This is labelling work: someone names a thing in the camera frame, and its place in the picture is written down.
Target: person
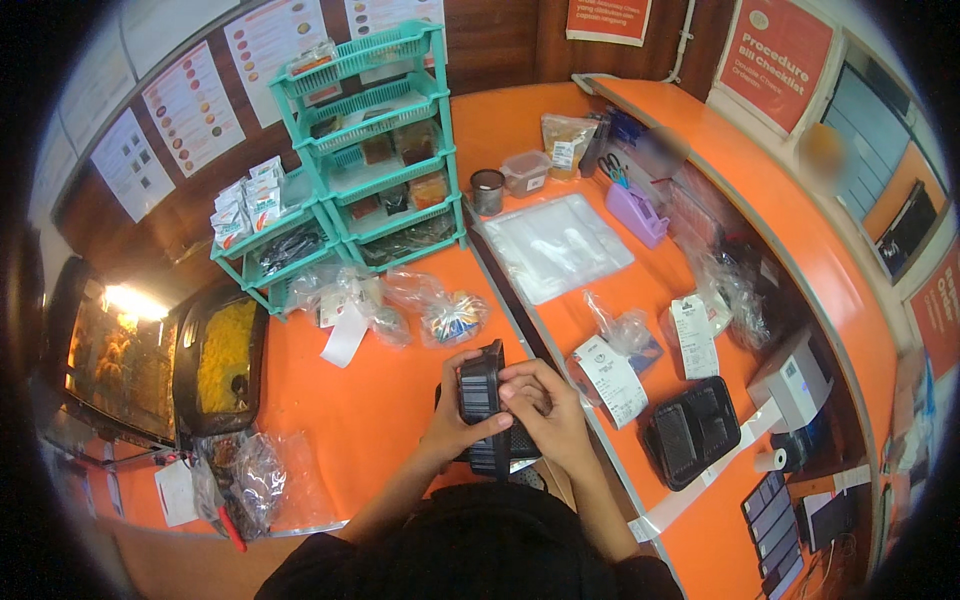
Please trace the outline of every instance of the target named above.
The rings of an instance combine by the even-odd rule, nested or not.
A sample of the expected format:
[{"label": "person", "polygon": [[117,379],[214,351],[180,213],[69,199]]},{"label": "person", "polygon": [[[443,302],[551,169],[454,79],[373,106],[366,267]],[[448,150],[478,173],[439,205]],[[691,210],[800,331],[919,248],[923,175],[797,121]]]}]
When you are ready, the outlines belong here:
[{"label": "person", "polygon": [[[541,360],[499,374],[501,408],[466,425],[457,369],[444,362],[437,409],[420,445],[343,529],[314,534],[256,594],[269,598],[683,598],[667,565],[636,543],[593,453],[576,391]],[[520,422],[569,475],[577,513],[548,492],[472,483],[422,500],[471,444]]]}]

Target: container lid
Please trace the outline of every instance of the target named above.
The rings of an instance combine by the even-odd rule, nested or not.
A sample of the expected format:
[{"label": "container lid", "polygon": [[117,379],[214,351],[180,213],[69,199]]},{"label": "container lid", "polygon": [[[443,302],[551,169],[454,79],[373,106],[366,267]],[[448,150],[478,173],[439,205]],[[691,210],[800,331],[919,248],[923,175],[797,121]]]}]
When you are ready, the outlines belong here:
[{"label": "container lid", "polygon": [[531,150],[504,160],[500,172],[507,177],[524,178],[536,171],[550,168],[551,164],[550,156],[539,150]]}]

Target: black shirt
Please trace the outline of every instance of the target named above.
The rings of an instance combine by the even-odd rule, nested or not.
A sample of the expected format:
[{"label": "black shirt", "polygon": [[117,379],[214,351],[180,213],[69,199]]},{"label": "black shirt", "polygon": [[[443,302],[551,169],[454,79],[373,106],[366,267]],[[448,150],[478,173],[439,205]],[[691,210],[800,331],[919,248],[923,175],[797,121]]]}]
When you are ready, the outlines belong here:
[{"label": "black shirt", "polygon": [[609,565],[580,520],[515,484],[437,490],[402,527],[361,546],[314,534],[257,593],[268,598],[683,598],[660,559]]}]

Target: black tray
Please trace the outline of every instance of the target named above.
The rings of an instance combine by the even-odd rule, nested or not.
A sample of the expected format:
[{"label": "black tray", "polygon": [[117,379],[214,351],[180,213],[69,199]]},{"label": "black tray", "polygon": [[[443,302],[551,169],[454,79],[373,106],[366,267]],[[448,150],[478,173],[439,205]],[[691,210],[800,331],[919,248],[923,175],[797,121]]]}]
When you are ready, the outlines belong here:
[{"label": "black tray", "polygon": [[197,369],[206,324],[219,310],[251,297],[235,286],[223,287],[194,302],[187,312],[174,356],[174,409],[182,433],[208,437],[243,431],[253,423],[260,410],[260,369],[263,364],[263,342],[267,333],[270,315],[259,303],[253,313],[253,328],[250,336],[250,380],[247,383],[247,410],[239,413],[203,413],[197,406]]},{"label": "black tray", "polygon": [[708,377],[658,406],[643,442],[660,477],[679,492],[740,444],[740,426],[723,377]]},{"label": "black tray", "polygon": [[[503,342],[494,340],[480,348],[483,355],[468,360],[457,373],[460,417],[468,425],[486,420],[500,412],[499,377],[504,368]],[[438,385],[434,407],[440,401]],[[519,419],[506,431],[481,440],[454,459],[470,463],[470,470],[478,475],[496,477],[505,481],[510,474],[511,461],[540,457],[540,449],[527,433]]]}]

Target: red handle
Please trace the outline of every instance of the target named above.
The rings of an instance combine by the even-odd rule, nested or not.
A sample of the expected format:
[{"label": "red handle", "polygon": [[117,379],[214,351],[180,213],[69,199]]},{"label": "red handle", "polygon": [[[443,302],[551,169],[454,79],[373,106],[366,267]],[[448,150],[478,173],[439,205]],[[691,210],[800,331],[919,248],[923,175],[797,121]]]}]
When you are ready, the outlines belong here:
[{"label": "red handle", "polygon": [[233,545],[235,545],[237,550],[240,552],[246,552],[247,543],[243,541],[243,538],[241,538],[240,534],[237,533],[237,528],[233,526],[233,521],[230,520],[230,517],[227,514],[227,507],[221,506],[218,508],[217,514],[220,515],[220,521],[224,524],[224,528],[227,529],[227,535],[230,537]]}]

